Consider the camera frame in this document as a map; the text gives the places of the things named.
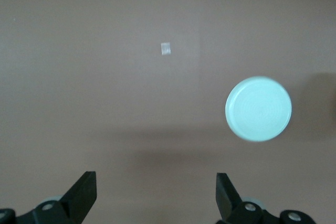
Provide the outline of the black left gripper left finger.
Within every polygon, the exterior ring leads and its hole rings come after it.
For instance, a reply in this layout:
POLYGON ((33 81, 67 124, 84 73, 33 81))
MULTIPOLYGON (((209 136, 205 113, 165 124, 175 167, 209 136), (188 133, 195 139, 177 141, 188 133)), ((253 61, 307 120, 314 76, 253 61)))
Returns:
POLYGON ((82 224, 96 199, 96 172, 84 172, 59 200, 38 205, 14 224, 82 224))

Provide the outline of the light green round plate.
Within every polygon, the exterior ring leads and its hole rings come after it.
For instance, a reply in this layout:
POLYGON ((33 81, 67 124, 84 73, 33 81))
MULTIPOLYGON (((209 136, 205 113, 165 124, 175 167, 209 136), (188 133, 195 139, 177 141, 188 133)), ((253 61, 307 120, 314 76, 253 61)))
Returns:
POLYGON ((238 137, 264 142, 280 135, 291 119, 287 90, 269 77, 256 76, 238 83, 228 95, 225 117, 238 137))

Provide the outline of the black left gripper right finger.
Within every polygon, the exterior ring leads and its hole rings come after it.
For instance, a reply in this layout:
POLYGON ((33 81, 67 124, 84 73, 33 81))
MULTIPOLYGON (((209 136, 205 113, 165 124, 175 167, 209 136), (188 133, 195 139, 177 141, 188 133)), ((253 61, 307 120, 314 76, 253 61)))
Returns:
POLYGON ((216 224, 282 224, 258 204, 243 201, 226 173, 216 175, 216 203, 221 216, 216 224))

